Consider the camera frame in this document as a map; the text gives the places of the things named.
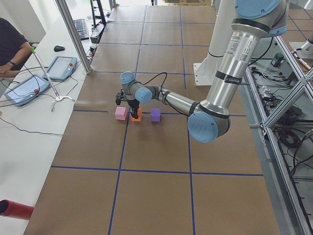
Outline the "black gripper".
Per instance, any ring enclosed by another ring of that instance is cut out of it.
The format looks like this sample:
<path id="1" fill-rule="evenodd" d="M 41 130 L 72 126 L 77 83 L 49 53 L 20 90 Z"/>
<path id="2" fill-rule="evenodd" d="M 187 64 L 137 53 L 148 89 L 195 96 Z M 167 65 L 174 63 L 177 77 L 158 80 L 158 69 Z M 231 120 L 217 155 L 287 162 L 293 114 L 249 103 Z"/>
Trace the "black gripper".
<path id="1" fill-rule="evenodd" d="M 131 113 L 132 118 L 133 119 L 138 118 L 138 108 L 139 108 L 140 102 L 135 97 L 129 96 L 129 95 L 126 96 L 126 101 L 132 109 L 132 113 Z"/>

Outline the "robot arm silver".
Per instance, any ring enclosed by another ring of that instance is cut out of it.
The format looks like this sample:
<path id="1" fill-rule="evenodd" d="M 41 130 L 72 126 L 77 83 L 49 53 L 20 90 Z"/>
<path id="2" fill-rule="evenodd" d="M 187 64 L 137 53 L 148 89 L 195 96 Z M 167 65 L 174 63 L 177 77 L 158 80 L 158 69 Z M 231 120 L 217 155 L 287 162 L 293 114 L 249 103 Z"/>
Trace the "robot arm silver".
<path id="1" fill-rule="evenodd" d="M 289 4 L 287 0 L 221 1 L 211 45 L 224 54 L 218 57 L 206 99 L 197 102 L 162 85 L 142 84 L 127 71 L 120 76 L 116 104 L 127 102 L 131 116 L 137 118 L 140 103 L 156 99 L 188 116 L 188 131 L 195 140 L 214 141 L 230 128 L 229 105 L 259 41 L 286 32 Z"/>

